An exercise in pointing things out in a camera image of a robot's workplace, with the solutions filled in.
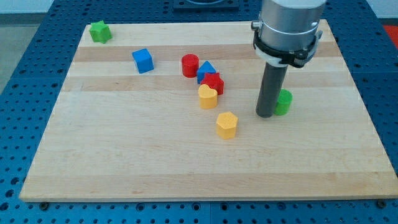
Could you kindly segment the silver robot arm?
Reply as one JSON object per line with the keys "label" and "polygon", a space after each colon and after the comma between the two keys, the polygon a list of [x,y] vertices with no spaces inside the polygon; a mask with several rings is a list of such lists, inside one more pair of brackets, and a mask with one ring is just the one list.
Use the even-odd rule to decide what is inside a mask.
{"label": "silver robot arm", "polygon": [[258,20],[251,24],[257,56],[274,67],[302,68],[317,51],[325,4],[325,0],[263,0]]}

